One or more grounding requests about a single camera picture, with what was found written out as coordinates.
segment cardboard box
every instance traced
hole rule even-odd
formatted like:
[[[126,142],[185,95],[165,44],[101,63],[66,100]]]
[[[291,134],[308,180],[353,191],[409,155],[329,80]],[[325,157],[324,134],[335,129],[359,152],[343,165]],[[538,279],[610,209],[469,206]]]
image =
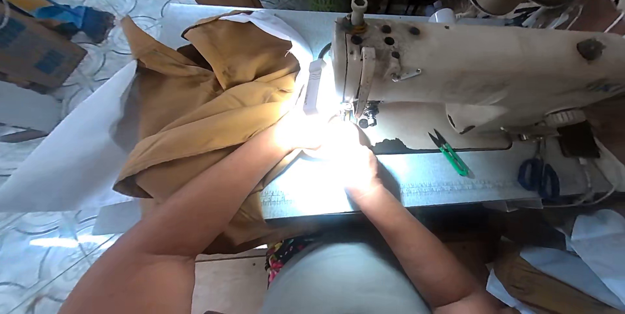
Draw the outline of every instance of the cardboard box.
[[[10,16],[0,29],[0,79],[19,86],[62,85],[87,51],[29,16],[15,11]]]

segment screw hole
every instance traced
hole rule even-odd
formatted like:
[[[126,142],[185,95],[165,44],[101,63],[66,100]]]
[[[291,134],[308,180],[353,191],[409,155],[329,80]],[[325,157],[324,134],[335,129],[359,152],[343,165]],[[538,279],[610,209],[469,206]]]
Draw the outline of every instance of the screw hole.
[[[354,36],[352,36],[352,37],[351,37],[351,41],[352,41],[352,43],[354,43],[355,45],[359,45],[359,44],[361,44],[361,43],[363,42],[363,39],[362,39],[362,38],[360,38],[360,36],[356,36],[356,35],[354,35]]]

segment gray shirt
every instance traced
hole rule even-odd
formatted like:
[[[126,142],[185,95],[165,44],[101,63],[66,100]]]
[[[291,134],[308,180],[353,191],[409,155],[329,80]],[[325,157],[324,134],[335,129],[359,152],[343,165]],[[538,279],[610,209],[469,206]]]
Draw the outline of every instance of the gray shirt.
[[[396,258],[369,243],[317,243],[271,283],[261,314],[431,313]]]

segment scissors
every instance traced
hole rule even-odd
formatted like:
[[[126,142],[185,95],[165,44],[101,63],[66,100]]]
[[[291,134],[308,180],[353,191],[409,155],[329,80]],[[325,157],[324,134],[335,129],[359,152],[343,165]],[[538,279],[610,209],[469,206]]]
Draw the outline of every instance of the scissors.
[[[440,132],[438,132],[438,131],[436,131],[436,129],[434,129],[434,133],[436,134],[436,137],[432,136],[432,134],[429,133],[429,132],[427,134],[430,135],[430,138],[432,139],[432,142],[434,142],[434,144],[436,144],[438,149],[445,156],[445,158],[447,158],[449,163],[451,163],[451,166],[454,167],[456,172],[460,176],[467,176],[469,174],[469,168],[466,166],[464,161],[462,159],[460,159],[460,157],[458,157],[456,152],[451,148],[449,143],[447,143],[447,141],[442,137]]]
[[[518,181],[527,191],[537,191],[541,198],[554,199],[560,196],[560,179],[553,167],[544,161],[546,144],[543,138],[536,141],[534,157],[523,161],[519,167]]]

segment electric cord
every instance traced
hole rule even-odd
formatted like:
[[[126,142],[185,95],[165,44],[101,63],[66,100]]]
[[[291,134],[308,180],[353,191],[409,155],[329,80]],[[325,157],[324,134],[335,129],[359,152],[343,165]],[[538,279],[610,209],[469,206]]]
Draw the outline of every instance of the electric cord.
[[[608,192],[605,192],[605,194],[601,197],[599,197],[598,199],[595,199],[594,201],[590,201],[588,203],[585,203],[587,200],[589,200],[590,198],[594,197],[594,190],[592,189],[592,183],[590,182],[590,171],[588,169],[588,161],[586,161],[586,159],[584,158],[580,158],[579,159],[580,164],[582,164],[582,167],[584,169],[584,175],[586,176],[586,183],[587,183],[587,190],[586,192],[578,199],[576,200],[574,203],[571,204],[565,204],[565,205],[543,205],[544,208],[567,208],[570,206],[589,206],[589,205],[595,205],[595,204],[599,204],[602,201],[606,200],[607,198],[609,198],[615,191],[616,188],[621,184],[621,182],[617,182],[617,183],[613,183],[612,184],[612,188],[610,188],[610,190]],[[603,178],[605,178],[607,181],[609,181],[605,175],[605,172],[601,169],[601,167],[598,166],[598,164],[595,162],[595,160],[592,160],[592,164],[594,165],[594,167],[599,171],[599,173],[601,175],[603,175]]]

